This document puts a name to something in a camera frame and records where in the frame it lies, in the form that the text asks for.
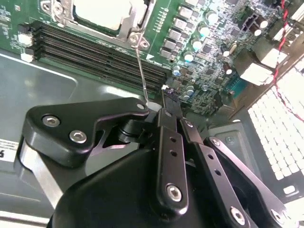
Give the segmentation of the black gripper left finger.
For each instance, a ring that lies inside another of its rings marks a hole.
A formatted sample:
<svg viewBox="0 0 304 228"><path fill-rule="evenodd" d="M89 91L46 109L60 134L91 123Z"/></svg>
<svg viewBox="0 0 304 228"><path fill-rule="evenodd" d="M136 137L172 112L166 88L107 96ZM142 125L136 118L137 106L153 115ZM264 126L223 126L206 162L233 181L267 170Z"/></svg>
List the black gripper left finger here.
<svg viewBox="0 0 304 228"><path fill-rule="evenodd" d="M21 179L42 190L52 207L87 177L87 159L108 149L138 143L156 157L152 196L164 213L188 209L184 148L177 123L183 118L172 90L162 93L162 108L140 99L36 106L26 113L15 166Z"/></svg>

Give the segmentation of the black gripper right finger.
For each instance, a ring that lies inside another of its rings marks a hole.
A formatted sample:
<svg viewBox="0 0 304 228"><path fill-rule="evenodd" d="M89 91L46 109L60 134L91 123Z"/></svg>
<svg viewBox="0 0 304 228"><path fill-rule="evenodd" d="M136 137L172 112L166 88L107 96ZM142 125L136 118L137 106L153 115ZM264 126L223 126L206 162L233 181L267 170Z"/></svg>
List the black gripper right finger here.
<svg viewBox="0 0 304 228"><path fill-rule="evenodd" d="M298 227L280 199L221 140L201 138L183 117L176 92L171 92L171 111L181 124L187 152L205 178L208 217L216 228Z"/></svg>

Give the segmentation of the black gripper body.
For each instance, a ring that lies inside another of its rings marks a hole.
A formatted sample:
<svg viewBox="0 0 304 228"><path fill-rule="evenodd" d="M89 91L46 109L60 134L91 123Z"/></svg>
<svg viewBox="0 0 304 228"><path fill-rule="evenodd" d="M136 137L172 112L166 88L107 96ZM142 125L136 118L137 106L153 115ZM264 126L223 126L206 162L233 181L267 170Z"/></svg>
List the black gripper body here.
<svg viewBox="0 0 304 228"><path fill-rule="evenodd" d="M61 197L50 228L219 228L196 169L186 167L189 207L180 218L160 213L155 196L157 156L139 149L75 183Z"/></svg>

